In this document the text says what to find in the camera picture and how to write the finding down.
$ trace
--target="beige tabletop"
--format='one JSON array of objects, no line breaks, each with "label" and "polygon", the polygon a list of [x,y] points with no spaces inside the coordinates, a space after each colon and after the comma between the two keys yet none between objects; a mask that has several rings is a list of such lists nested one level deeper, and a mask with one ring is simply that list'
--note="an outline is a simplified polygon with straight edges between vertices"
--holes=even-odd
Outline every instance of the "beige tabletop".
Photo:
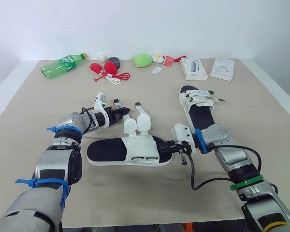
[{"label": "beige tabletop", "polygon": [[[85,61],[77,69],[48,80],[40,68],[52,61],[41,61],[26,79],[0,116],[0,217],[18,195],[29,189],[15,184],[30,178],[37,158],[47,148],[53,133],[47,127],[81,107],[92,107],[98,92],[107,95],[107,105],[119,98],[132,109],[140,102],[151,117],[151,134],[171,140],[176,123],[188,124],[178,100],[183,85],[213,90],[225,103],[216,104],[214,119],[232,128],[234,138],[257,150],[262,156],[261,174],[279,189],[279,196],[290,209],[290,116],[259,80],[239,60],[235,61],[231,82],[209,77],[207,81],[186,81],[179,63],[163,67],[151,64],[136,68],[132,61],[121,62],[120,72],[131,78],[120,86],[97,77]],[[209,74],[213,60],[203,59]],[[198,191],[190,187],[190,165],[182,166],[178,154],[166,166],[92,166],[87,162],[90,143],[124,136],[123,123],[86,134],[82,139],[83,177],[72,186],[66,202],[64,227],[110,226],[196,222],[242,218],[243,204],[229,182],[216,181]],[[226,177],[213,153],[194,157],[196,183],[213,177]]]}]

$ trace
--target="green toy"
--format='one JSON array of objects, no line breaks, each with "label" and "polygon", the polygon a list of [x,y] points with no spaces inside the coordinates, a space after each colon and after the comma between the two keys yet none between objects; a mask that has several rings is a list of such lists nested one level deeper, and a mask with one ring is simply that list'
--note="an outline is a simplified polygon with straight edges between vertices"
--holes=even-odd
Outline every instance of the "green toy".
[{"label": "green toy", "polygon": [[139,54],[134,57],[132,57],[132,60],[134,61],[135,65],[139,68],[146,67],[153,62],[150,55],[147,54]]}]

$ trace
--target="red string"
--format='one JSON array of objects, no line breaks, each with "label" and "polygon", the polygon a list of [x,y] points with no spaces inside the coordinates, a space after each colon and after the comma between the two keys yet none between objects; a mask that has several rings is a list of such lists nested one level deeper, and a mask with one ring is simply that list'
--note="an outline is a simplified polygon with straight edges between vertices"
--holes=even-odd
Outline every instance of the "red string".
[{"label": "red string", "polygon": [[187,58],[187,57],[186,57],[186,56],[182,56],[182,57],[179,57],[179,58],[177,58],[177,59],[174,59],[173,61],[174,61],[174,62],[180,62],[180,59],[181,59],[181,58]]},{"label": "red string", "polygon": [[[101,72],[102,76],[100,76],[99,78],[93,78],[96,82],[99,81],[101,78],[107,76],[107,73],[106,72]],[[122,81],[128,81],[129,78],[130,78],[130,73],[128,72],[124,72],[120,75],[113,75],[112,78],[117,78],[117,79],[120,79]]]}]

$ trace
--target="blue cable tie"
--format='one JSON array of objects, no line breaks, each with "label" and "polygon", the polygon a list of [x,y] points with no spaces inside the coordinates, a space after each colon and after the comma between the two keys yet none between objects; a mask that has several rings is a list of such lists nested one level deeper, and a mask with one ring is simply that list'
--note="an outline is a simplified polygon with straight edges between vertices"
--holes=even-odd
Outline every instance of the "blue cable tie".
[{"label": "blue cable tie", "polygon": [[62,129],[71,129],[73,131],[78,132],[81,136],[83,136],[83,133],[78,128],[76,128],[74,126],[62,126],[62,127],[48,127],[48,128],[46,128],[47,131],[52,131],[55,133],[59,130],[62,130]]},{"label": "blue cable tie", "polygon": [[66,201],[66,198],[69,194],[69,185],[64,180],[57,179],[57,178],[48,178],[48,179],[38,180],[36,178],[32,178],[31,180],[18,179],[15,181],[15,183],[28,184],[29,187],[32,187],[32,188],[34,188],[37,184],[45,184],[45,183],[61,184],[63,186],[63,192],[62,192],[62,196],[61,196],[60,206],[61,206],[62,210],[64,209],[65,201]]},{"label": "blue cable tie", "polygon": [[199,139],[199,141],[200,141],[200,143],[201,143],[201,147],[202,147],[202,150],[203,150],[203,154],[207,154],[208,153],[208,151],[207,151],[207,149],[206,149],[206,145],[205,145],[205,141],[204,141],[204,139],[203,139],[203,137],[202,137],[202,132],[201,132],[201,130],[200,129],[195,129],[195,134],[197,135],[197,137],[198,137],[198,139]]}]

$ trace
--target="silver robot arm segment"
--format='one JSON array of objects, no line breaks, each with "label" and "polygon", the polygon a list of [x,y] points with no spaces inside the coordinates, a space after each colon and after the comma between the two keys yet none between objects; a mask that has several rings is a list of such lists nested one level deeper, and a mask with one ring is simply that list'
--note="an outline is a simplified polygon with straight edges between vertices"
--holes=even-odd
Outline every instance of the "silver robot arm segment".
[{"label": "silver robot arm segment", "polygon": [[[230,128],[214,124],[202,130],[198,138],[196,144],[204,143],[208,149],[215,150],[218,161],[234,183],[230,186],[231,190],[235,190],[246,202],[242,211],[254,231],[270,231],[273,228],[280,231],[279,227],[283,229],[283,226],[290,225],[289,209],[260,175],[245,149],[222,147],[239,146],[232,138]],[[201,144],[198,147],[205,153]]]},{"label": "silver robot arm segment", "polygon": [[54,138],[37,161],[31,180],[17,180],[31,189],[23,192],[0,219],[0,232],[56,232],[61,225],[71,185],[82,177],[80,143],[83,134],[109,127],[130,110],[104,108],[106,96],[99,93],[93,108],[83,108],[48,128]]}]

